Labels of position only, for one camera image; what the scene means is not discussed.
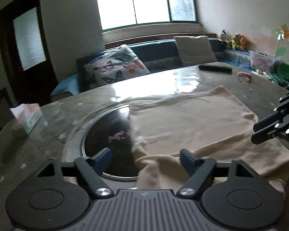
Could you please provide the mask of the green patterned clothes pile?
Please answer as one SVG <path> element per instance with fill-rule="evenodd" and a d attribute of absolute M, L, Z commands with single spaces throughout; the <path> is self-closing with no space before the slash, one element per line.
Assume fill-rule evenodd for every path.
<path fill-rule="evenodd" d="M 265 73 L 265 72 L 260 71 L 258 69 L 256 71 L 251 71 L 251 73 L 256 74 L 262 78 L 265 78 L 265 79 L 275 83 L 276 85 L 279 85 L 279 86 L 289 90 L 289 82 L 287 82 L 284 78 L 282 78 L 278 74 Z"/>

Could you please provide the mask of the green plush toy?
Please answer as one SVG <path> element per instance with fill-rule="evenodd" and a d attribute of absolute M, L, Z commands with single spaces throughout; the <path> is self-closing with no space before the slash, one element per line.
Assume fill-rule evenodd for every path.
<path fill-rule="evenodd" d="M 236 34 L 231 38 L 231 48 L 236 50 L 240 46 L 241 35 Z"/>

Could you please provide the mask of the cow plush toy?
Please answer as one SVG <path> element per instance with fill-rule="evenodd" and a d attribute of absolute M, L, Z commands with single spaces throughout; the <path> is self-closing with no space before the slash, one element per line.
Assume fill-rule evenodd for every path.
<path fill-rule="evenodd" d="M 225 30 L 220 31 L 219 39 L 226 48 L 229 48 L 229 49 L 232 48 L 231 38 L 227 35 Z"/>

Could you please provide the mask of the orange tiger plush toy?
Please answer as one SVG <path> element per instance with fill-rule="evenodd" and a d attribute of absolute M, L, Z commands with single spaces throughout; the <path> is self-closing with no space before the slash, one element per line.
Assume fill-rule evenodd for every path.
<path fill-rule="evenodd" d="M 250 44 L 249 39 L 245 35 L 241 35 L 239 40 L 239 50 L 247 51 L 249 44 Z"/>

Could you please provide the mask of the blue sofa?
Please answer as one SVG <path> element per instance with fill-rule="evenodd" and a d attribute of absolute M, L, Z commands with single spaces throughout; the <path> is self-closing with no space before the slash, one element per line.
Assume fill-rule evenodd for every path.
<path fill-rule="evenodd" d="M 217 38 L 210 38 L 209 42 L 218 62 L 224 62 L 248 72 L 256 71 L 255 68 L 251 67 L 249 52 L 226 49 Z M 129 47 L 151 73 L 183 67 L 174 39 L 129 44 Z M 76 72 L 59 83 L 51 93 L 51 99 L 56 101 L 98 87 L 93 78 L 86 79 L 87 74 L 84 66 L 113 50 L 113 48 L 106 49 L 77 59 Z"/>

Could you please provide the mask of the clear plastic storage box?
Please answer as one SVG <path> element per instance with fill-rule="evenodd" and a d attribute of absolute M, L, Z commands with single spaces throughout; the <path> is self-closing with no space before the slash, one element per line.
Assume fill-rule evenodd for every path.
<path fill-rule="evenodd" d="M 275 59 L 271 55 L 250 51 L 250 66 L 252 69 L 258 69 L 265 73 L 273 73 L 275 71 Z"/>

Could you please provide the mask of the beige plain pillow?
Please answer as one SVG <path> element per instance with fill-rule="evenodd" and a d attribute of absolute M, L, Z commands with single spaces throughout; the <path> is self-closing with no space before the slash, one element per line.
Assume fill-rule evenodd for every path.
<path fill-rule="evenodd" d="M 217 62 L 207 36 L 176 36 L 174 40 L 183 66 Z"/>

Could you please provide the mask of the tissue box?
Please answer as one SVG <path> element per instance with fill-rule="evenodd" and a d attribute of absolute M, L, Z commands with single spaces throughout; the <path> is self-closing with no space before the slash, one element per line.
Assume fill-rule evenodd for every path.
<path fill-rule="evenodd" d="M 17 107 L 10 108 L 10 112 L 26 134 L 29 134 L 32 131 L 43 115 L 40 106 L 37 103 L 21 104 Z"/>

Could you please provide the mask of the butterfly print pillow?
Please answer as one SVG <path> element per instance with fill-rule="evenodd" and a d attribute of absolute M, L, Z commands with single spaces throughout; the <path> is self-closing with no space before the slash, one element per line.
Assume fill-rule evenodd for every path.
<path fill-rule="evenodd" d="M 84 65 L 86 81 L 101 87 L 149 74 L 149 69 L 126 44 L 95 58 Z"/>

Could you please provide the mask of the dark wooden door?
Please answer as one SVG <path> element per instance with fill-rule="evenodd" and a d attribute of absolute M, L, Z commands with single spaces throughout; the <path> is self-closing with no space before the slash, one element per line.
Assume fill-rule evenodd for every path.
<path fill-rule="evenodd" d="M 14 0 L 0 10 L 0 52 L 16 102 L 50 103 L 58 80 L 47 48 L 40 0 Z"/>

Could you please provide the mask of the cream beige garment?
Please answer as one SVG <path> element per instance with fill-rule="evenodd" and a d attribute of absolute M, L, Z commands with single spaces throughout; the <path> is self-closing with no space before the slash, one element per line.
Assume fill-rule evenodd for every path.
<path fill-rule="evenodd" d="M 258 117 L 223 86 L 129 105 L 137 188 L 177 191 L 189 178 L 180 150 L 228 163 L 240 158 L 285 194 L 289 150 L 277 139 L 251 142 Z"/>

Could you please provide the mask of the green framed window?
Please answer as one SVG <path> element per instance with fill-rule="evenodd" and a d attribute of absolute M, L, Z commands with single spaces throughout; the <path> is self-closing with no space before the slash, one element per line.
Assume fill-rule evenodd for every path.
<path fill-rule="evenodd" d="M 97 0 L 103 31 L 158 23 L 196 23 L 195 0 Z"/>

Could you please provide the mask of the round induction cooktop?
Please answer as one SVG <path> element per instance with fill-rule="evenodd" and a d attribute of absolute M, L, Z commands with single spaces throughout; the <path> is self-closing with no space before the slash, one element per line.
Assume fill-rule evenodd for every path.
<path fill-rule="evenodd" d="M 136 182 L 139 170 L 134 164 L 131 146 L 129 105 L 119 104 L 83 119 L 70 133 L 62 161 L 93 157 L 103 148 L 109 148 L 112 158 L 102 177 L 117 182 Z"/>

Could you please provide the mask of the black remote control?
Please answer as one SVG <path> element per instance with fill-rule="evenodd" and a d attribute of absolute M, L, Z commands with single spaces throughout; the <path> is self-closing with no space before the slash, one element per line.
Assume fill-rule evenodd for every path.
<path fill-rule="evenodd" d="M 232 68 L 227 67 L 227 66 L 201 64 L 201 65 L 198 65 L 198 68 L 202 71 L 209 71 L 209 72 L 216 72 L 216 73 L 223 73 L 223 74 L 232 73 Z"/>

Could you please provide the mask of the green plastic basin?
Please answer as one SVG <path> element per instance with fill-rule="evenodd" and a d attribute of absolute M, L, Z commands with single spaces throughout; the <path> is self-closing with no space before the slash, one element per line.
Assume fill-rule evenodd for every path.
<path fill-rule="evenodd" d="M 278 63 L 277 73 L 284 80 L 289 81 L 289 65 L 287 63 Z"/>

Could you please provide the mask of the colourful pinwheel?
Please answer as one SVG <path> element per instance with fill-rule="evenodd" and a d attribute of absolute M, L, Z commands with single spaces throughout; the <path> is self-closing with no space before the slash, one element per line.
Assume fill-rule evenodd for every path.
<path fill-rule="evenodd" d="M 277 26 L 277 29 L 274 32 L 277 35 L 276 40 L 278 42 L 276 52 L 275 52 L 275 58 L 277 58 L 277 57 L 281 57 L 285 55 L 287 51 L 285 47 L 281 46 L 281 44 L 284 41 L 289 41 L 289 29 L 288 29 L 287 24 L 283 23 L 283 24 L 279 24 Z"/>

